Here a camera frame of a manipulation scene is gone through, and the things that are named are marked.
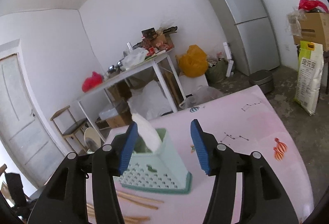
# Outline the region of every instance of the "silver screw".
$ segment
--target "silver screw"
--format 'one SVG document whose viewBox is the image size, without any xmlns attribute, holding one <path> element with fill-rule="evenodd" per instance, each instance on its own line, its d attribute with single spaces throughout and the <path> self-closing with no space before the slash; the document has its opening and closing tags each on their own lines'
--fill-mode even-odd
<svg viewBox="0 0 329 224">
<path fill-rule="evenodd" d="M 108 152 L 112 150 L 112 146 L 111 145 L 104 145 L 102 148 L 103 151 Z"/>
<path fill-rule="evenodd" d="M 253 153 L 252 153 L 252 156 L 253 156 L 254 158 L 260 159 L 262 155 L 261 155 L 261 153 L 259 153 L 259 152 L 253 152 Z"/>
<path fill-rule="evenodd" d="M 226 146 L 224 144 L 219 144 L 219 145 L 217 145 L 217 149 L 220 150 L 220 151 L 225 151 Z"/>
<path fill-rule="evenodd" d="M 77 156 L 77 154 L 76 153 L 69 153 L 68 155 L 67 155 L 67 158 L 68 159 L 75 159 L 75 157 Z"/>
</svg>

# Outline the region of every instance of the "gray bin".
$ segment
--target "gray bin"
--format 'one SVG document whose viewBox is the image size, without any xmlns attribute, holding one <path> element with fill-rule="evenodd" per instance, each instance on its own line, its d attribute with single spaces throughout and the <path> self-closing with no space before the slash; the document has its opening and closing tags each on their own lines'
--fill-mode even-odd
<svg viewBox="0 0 329 224">
<path fill-rule="evenodd" d="M 273 74 L 268 70 L 259 70 L 249 76 L 251 86 L 258 85 L 264 94 L 274 90 Z"/>
</svg>

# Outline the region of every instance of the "chair seat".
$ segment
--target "chair seat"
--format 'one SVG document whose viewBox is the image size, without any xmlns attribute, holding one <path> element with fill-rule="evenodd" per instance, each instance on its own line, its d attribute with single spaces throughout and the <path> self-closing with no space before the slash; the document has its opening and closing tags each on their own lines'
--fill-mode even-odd
<svg viewBox="0 0 329 224">
<path fill-rule="evenodd" d="M 64 133 L 63 136 L 71 135 L 76 133 L 84 124 L 88 122 L 87 118 L 81 119 L 70 126 Z"/>
</svg>

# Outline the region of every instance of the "red plastic bag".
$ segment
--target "red plastic bag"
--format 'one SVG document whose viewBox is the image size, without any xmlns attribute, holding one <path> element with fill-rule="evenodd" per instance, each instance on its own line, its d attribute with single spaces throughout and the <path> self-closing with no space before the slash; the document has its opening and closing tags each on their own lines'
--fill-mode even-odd
<svg viewBox="0 0 329 224">
<path fill-rule="evenodd" d="M 319 0 L 300 0 L 298 10 L 305 9 L 309 11 L 318 6 L 323 8 L 323 10 L 325 10 L 327 13 L 329 13 L 327 5 L 325 5 Z"/>
<path fill-rule="evenodd" d="M 86 93 L 87 91 L 96 87 L 102 82 L 103 82 L 102 76 L 94 71 L 93 75 L 90 78 L 86 78 L 86 80 L 83 82 L 82 91 Z"/>
</svg>

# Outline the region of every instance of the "green base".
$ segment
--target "green base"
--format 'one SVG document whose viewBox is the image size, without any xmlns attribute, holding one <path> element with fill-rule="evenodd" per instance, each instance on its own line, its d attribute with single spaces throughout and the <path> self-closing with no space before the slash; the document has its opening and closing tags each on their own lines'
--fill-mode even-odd
<svg viewBox="0 0 329 224">
<path fill-rule="evenodd" d="M 139 186 L 132 186 L 127 184 L 122 184 L 121 186 L 127 189 L 132 189 L 136 191 L 145 191 L 145 192 L 156 192 L 156 193 L 164 193 L 164 194 L 189 194 L 191 191 L 192 185 L 192 174 L 187 173 L 186 176 L 186 186 L 184 189 L 156 189 L 156 188 L 148 188 L 148 187 L 139 187 Z"/>
</svg>

